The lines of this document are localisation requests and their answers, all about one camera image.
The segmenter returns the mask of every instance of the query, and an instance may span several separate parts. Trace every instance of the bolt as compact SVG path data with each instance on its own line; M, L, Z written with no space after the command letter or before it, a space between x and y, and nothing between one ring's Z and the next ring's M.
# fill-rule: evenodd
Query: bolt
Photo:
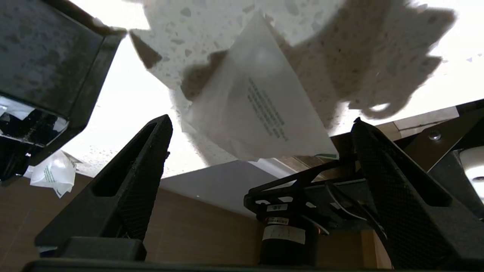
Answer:
M433 130L428 134L428 138L431 139L432 141L438 141L442 135L437 130Z

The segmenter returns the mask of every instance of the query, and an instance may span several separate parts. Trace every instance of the white speckled countertop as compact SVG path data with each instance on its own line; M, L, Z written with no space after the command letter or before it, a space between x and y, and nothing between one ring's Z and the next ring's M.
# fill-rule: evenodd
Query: white speckled countertop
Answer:
M331 136L348 132L357 117L380 124L484 98L480 0L73 2L105 24L132 29L148 68L123 41L87 129L63 148L89 176L164 113L175 123L165 176L235 160L183 134L175 120L258 11Z

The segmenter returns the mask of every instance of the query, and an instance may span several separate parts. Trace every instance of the screw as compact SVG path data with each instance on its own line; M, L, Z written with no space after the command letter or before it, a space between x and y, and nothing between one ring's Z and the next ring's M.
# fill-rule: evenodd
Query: screw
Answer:
M442 135L437 130L433 130L428 134L428 138L431 139L432 141L438 141Z

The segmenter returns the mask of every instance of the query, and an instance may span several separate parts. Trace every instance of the white label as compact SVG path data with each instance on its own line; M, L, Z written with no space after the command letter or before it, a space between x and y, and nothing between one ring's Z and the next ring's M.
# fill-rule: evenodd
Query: white label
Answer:
M264 229L262 240L266 239L282 239L304 244L306 243L306 231L297 227L270 225Z
M289 218L283 218L283 217L269 217L267 219L267 224L280 224L280 225L288 225L289 224Z
M277 205L269 205L269 206L267 206L267 211L268 212L285 211L285 210L287 210L287 204L277 204Z

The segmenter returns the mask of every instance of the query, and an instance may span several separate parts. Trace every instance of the granite countertop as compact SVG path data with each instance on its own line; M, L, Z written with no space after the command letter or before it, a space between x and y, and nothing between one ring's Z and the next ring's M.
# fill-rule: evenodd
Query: granite countertop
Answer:
M139 74L131 80L145 80L140 86L150 82L146 87L156 89L147 91L133 83L136 90L120 91L126 93L127 103L129 97L145 103L132 103L136 110L129 112L139 116L140 124L132 125L129 133L124 130L129 138L155 114L166 112L179 121L179 112L190 105L255 12L261 12L273 26L281 49L331 136L348 132L357 117L381 124L484 98L480 75L484 71L484 2L479 0L110 0L105 6L86 0L73 2L103 23L131 29L132 43L126 46L134 46L146 69L141 71L139 63L129 69L116 67L116 59L111 69L125 69L126 77ZM119 19L109 21L115 15ZM123 82L121 72L118 74L118 81ZM102 148L101 158L97 154L100 140L89 136L94 133L90 126L102 131L101 124L113 112L108 97L119 96L104 91L114 88L109 82L106 79L93 113L92 120L99 125L89 123L73 140L91 147L85 151L72 145L66 148L86 162L81 172L91 176L125 140ZM179 123L174 123L175 132L181 133ZM105 133L108 142L110 132ZM179 148L179 157L167 161L168 168L177 169L168 170L169 175L186 172L182 167L196 170L235 160L197 135L174 134L170 149L178 150L174 145L183 148ZM196 166L190 166L186 161L195 157Z

